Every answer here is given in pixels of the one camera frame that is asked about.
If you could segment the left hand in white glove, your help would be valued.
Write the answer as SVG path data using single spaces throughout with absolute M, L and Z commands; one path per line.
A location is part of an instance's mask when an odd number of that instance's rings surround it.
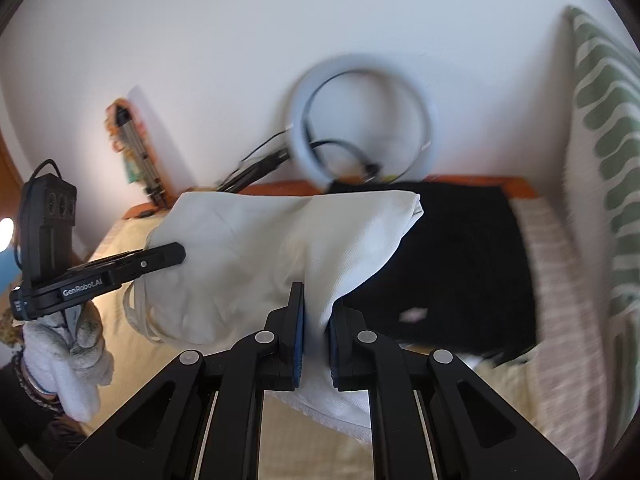
M 105 347 L 100 312 L 87 302 L 71 333 L 64 315 L 49 314 L 23 325 L 22 373 L 44 400 L 58 400 L 76 422 L 100 410 L 99 388 L 111 383 L 114 359 Z

